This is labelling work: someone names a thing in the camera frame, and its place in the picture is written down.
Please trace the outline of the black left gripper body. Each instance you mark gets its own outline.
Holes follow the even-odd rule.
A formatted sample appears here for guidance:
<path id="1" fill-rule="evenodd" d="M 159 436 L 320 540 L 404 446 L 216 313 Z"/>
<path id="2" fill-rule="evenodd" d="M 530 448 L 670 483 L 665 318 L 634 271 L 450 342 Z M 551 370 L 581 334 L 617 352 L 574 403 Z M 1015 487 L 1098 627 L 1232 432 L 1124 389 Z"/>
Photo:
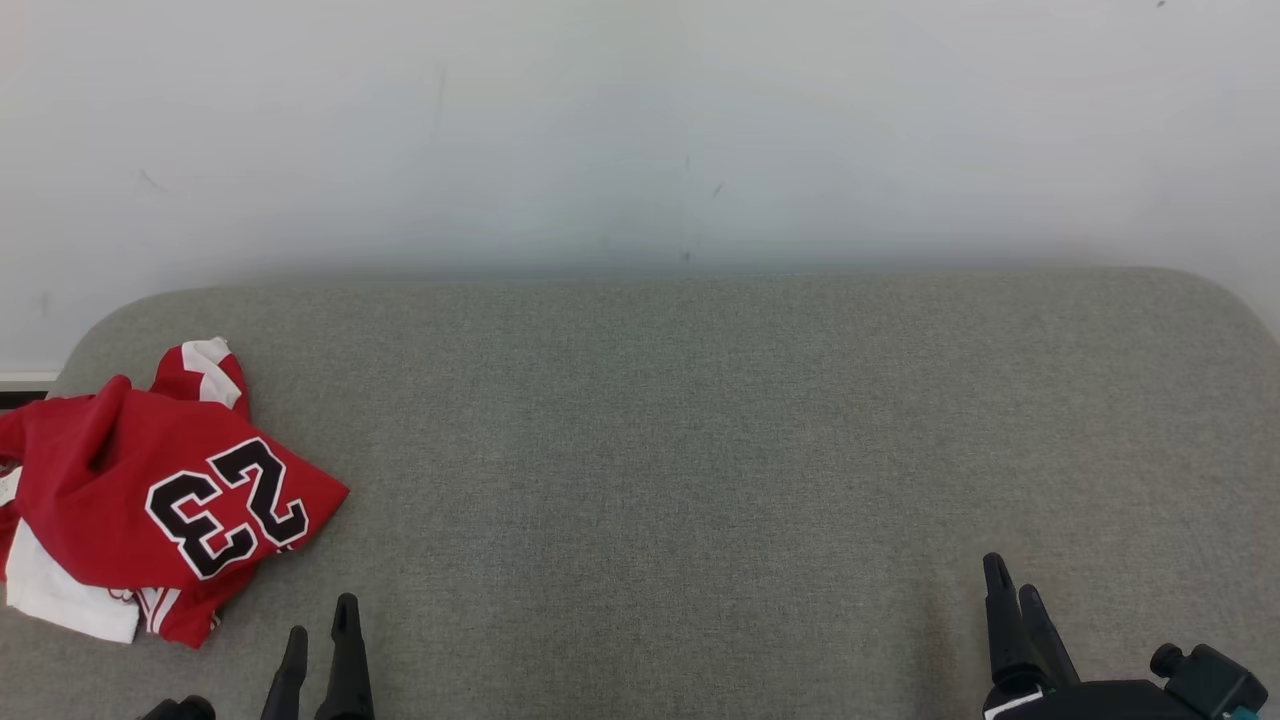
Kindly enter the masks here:
<path id="1" fill-rule="evenodd" d="M 183 700 L 163 700 L 150 711 L 140 717 L 141 720 L 215 720 L 216 711 L 212 705 L 201 696 L 191 694 Z"/>

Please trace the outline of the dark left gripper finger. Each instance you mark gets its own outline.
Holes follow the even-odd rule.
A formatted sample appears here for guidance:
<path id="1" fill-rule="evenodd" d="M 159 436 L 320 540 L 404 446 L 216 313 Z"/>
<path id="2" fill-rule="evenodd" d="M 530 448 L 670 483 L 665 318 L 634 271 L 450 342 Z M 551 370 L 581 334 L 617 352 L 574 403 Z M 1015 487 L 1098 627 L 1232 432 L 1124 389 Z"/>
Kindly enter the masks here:
<path id="1" fill-rule="evenodd" d="M 298 720 L 300 692 L 308 666 L 308 633 L 292 626 L 279 667 L 271 679 L 262 720 Z"/>
<path id="2" fill-rule="evenodd" d="M 356 594 L 338 597 L 330 638 L 330 671 L 316 719 L 375 719 L 369 657 Z"/>

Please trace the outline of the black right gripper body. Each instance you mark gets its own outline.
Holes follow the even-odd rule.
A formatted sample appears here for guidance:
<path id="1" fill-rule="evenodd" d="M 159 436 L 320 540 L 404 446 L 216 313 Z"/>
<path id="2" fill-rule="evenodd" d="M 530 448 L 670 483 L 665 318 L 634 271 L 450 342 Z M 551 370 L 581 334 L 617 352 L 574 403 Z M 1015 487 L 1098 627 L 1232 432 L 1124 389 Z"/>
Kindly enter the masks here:
<path id="1" fill-rule="evenodd" d="M 1147 680 L 1085 682 L 1060 691 L 989 694 L 987 719 L 1198 719 L 1187 703 Z"/>

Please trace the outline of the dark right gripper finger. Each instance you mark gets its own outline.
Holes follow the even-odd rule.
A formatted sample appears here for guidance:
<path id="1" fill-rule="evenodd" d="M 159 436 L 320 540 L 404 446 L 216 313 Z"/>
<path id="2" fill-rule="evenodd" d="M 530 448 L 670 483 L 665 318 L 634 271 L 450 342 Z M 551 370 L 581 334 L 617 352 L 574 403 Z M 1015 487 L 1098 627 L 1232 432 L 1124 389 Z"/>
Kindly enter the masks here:
<path id="1" fill-rule="evenodd" d="M 1000 693 L 1043 689 L 1046 676 L 1030 644 L 1018 588 L 998 553 L 986 555 L 986 621 L 995 689 Z"/>
<path id="2" fill-rule="evenodd" d="M 1036 587 L 1020 588 L 1020 610 L 1036 665 L 1046 682 L 1052 687 L 1078 685 L 1079 674 Z"/>

